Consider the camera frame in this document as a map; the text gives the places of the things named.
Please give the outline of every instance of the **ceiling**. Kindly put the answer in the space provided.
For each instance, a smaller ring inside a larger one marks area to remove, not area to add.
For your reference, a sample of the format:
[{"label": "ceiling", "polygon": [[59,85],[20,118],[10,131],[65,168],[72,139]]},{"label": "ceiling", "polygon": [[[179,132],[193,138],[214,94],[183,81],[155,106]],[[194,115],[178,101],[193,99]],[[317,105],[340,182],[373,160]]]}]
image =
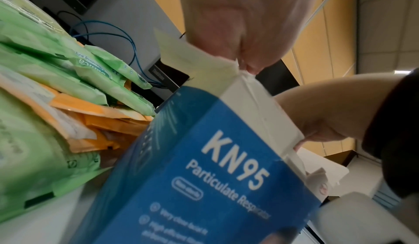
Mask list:
[{"label": "ceiling", "polygon": [[419,0],[359,0],[358,73],[419,67]]}]

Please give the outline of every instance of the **box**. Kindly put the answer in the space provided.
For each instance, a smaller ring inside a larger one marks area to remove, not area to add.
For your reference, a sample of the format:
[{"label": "box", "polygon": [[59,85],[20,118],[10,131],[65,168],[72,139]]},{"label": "box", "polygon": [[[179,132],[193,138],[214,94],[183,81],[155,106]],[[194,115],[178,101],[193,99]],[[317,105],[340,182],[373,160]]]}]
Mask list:
[{"label": "box", "polygon": [[156,35],[162,62],[190,79],[117,164],[72,243],[290,242],[347,169],[306,158],[307,175],[293,150],[302,133],[253,76]]}]

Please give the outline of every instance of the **black sleeve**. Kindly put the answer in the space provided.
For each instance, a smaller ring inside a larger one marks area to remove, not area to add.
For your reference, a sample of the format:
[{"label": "black sleeve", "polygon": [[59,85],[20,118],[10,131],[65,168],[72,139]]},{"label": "black sleeve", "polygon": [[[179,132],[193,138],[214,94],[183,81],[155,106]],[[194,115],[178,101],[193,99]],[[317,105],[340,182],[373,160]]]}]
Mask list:
[{"label": "black sleeve", "polygon": [[404,198],[419,192],[419,70],[387,96],[367,129],[362,148],[382,160],[384,179]]}]

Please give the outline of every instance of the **person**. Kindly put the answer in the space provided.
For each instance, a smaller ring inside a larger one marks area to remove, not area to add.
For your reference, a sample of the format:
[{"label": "person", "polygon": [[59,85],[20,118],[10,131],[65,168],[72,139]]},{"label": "person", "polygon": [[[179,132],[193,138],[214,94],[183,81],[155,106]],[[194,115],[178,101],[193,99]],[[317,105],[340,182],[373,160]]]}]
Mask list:
[{"label": "person", "polygon": [[[313,3],[181,0],[188,41],[212,55],[237,59],[252,74],[292,47]],[[419,193],[414,182],[419,176],[418,88],[419,71],[406,77],[357,75],[299,86],[275,99],[305,135],[302,142],[361,140],[364,150],[382,159],[391,189],[405,198]]]}]

